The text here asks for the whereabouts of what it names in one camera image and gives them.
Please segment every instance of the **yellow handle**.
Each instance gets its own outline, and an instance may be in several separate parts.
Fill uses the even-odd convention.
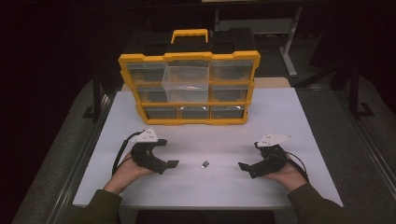
[[[175,42],[175,38],[177,36],[194,36],[194,35],[204,35],[205,36],[205,41],[207,43],[207,30],[206,29],[175,30],[173,35],[172,35],[171,43],[173,44]]]

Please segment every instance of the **dark background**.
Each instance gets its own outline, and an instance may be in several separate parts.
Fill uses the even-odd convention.
[[[239,14],[255,17],[264,11],[247,10]],[[232,10],[223,15],[235,18]],[[11,222],[68,109],[93,74],[107,93],[120,86],[117,59],[133,31],[213,29],[213,21],[209,9],[129,11],[106,1],[1,1],[2,223]],[[326,68],[352,53],[361,74],[396,112],[394,24],[390,1],[312,5],[304,8],[297,33],[323,34],[313,65]]]

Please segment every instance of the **person's right hand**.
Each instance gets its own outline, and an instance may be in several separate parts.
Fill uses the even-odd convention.
[[[275,180],[288,191],[294,191],[307,183],[298,170],[288,163],[280,171],[265,175],[264,177]]]

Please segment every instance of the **metal frame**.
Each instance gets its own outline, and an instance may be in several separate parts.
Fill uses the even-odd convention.
[[[388,187],[390,194],[393,199],[396,200],[396,176],[393,171],[389,168],[388,163],[385,161],[384,157],[380,153],[378,147],[376,146],[373,139],[368,134],[367,129],[361,123],[359,119],[356,119],[355,115],[350,113],[349,108],[347,108],[348,99],[340,91],[335,92],[335,96],[338,100],[340,106],[345,110],[346,115],[349,120],[355,126],[356,130],[361,136],[364,144],[367,146],[367,152],[372,160],[376,170],[381,175],[385,185]]]
[[[361,103],[363,111],[359,111],[359,72],[357,71],[356,64],[352,64],[353,71],[350,75],[350,91],[349,91],[349,110],[355,119],[361,119],[363,116],[373,116],[374,112],[371,110],[367,103]]]
[[[58,199],[53,206],[53,209],[46,222],[47,224],[59,223],[59,220],[64,215],[67,206],[70,204],[70,201],[73,200],[72,196],[76,193],[79,181],[81,181],[82,177],[84,176],[90,156],[100,136],[102,127],[105,124],[108,112],[110,111],[111,105],[113,103],[112,98],[107,95],[103,97],[101,103],[101,113],[98,116],[97,121],[91,126],[88,137],[85,139],[84,144],[81,147],[81,151],[76,157],[76,161],[73,164],[73,167],[60,190]]]
[[[215,12],[215,31],[218,30],[229,30],[234,27],[246,26],[249,27],[253,34],[287,34],[287,41],[283,47],[280,47],[280,53],[282,55],[283,62],[288,69],[290,77],[297,77],[297,71],[294,68],[293,62],[289,56],[289,50],[291,42],[294,38],[295,31],[297,29],[298,21],[302,12],[302,7],[297,7],[292,19],[267,19],[267,20],[245,20],[245,21],[220,21],[219,10]]]

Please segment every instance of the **person's left hand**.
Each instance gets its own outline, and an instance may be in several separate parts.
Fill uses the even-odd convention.
[[[154,172],[149,169],[137,165],[132,159],[131,153],[128,153],[116,173],[111,176],[110,180],[105,184],[103,190],[118,195],[125,191],[126,188],[140,176],[153,173]]]

